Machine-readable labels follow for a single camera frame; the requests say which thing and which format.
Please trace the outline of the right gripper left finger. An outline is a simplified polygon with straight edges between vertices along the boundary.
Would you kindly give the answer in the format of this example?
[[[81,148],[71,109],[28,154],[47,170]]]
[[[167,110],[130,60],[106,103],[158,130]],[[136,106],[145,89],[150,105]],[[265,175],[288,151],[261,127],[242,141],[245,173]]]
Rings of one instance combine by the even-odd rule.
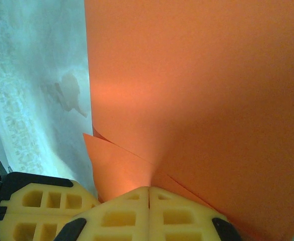
[[[149,241],[149,188],[134,189],[74,216],[54,241]]]

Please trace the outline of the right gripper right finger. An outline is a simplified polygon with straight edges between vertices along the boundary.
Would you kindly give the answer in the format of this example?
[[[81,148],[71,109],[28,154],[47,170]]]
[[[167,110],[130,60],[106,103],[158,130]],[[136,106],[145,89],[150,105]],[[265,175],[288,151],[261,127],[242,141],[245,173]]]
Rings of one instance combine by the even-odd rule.
[[[242,241],[227,217],[161,188],[149,189],[149,241]]]

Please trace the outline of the orange paper sheet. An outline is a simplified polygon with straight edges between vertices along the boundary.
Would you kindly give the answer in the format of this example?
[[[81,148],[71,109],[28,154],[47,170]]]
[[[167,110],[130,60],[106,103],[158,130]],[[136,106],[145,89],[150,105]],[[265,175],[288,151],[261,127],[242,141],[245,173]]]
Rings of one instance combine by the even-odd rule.
[[[157,186],[294,236],[294,0],[84,0],[98,197]]]

